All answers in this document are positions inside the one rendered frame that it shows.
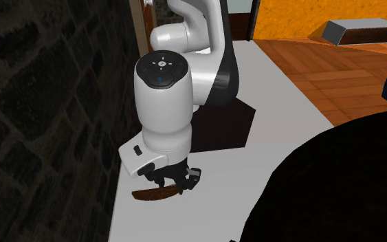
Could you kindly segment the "large black round object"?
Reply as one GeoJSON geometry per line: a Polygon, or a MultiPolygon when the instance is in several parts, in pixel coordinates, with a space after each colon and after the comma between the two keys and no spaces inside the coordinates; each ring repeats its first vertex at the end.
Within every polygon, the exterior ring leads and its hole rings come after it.
{"type": "Polygon", "coordinates": [[[240,242],[387,242],[387,111],[324,131],[288,155],[240,242]]]}

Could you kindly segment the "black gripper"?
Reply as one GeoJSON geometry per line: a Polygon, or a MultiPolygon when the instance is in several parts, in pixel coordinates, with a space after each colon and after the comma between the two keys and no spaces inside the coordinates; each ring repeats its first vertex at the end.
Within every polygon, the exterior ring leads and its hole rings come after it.
{"type": "Polygon", "coordinates": [[[201,177],[200,168],[189,168],[188,158],[181,162],[153,170],[148,174],[148,180],[155,182],[160,188],[165,186],[165,179],[172,179],[179,187],[179,194],[185,190],[192,190],[201,177]]]}

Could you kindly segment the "grey box with brown front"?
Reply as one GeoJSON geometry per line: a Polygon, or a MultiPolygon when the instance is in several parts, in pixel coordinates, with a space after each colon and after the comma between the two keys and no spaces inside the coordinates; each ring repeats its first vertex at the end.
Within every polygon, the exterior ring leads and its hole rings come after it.
{"type": "Polygon", "coordinates": [[[330,20],[322,38],[334,45],[364,45],[387,43],[387,20],[344,19],[330,20]]]}

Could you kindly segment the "dark robot stand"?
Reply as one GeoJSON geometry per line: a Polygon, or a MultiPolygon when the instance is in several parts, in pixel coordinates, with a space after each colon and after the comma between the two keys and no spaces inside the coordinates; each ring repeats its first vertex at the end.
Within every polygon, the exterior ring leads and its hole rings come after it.
{"type": "Polygon", "coordinates": [[[245,147],[255,113],[238,98],[224,107],[199,107],[191,122],[191,153],[245,147]]]}

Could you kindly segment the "brown curved wooden dish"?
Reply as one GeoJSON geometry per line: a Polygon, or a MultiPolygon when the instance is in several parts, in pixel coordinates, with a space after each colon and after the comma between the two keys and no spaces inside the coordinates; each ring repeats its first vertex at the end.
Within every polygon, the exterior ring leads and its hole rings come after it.
{"type": "Polygon", "coordinates": [[[175,184],[165,187],[152,188],[146,190],[135,190],[131,194],[134,199],[140,201],[159,201],[175,196],[179,193],[179,189],[175,184]]]}

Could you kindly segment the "dark framed glass door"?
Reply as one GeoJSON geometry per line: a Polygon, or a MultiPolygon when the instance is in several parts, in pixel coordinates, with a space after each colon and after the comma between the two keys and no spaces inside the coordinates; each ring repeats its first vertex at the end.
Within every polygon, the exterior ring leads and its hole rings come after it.
{"type": "Polygon", "coordinates": [[[228,0],[233,41],[251,41],[261,0],[228,0]]]}

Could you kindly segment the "brown wooden door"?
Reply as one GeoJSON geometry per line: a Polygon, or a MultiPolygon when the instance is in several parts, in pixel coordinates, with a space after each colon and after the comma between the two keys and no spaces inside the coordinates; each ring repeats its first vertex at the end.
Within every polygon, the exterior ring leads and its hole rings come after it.
{"type": "Polygon", "coordinates": [[[135,36],[140,56],[153,50],[150,44],[150,35],[157,26],[155,8],[153,5],[146,5],[148,0],[129,0],[135,36]]]}

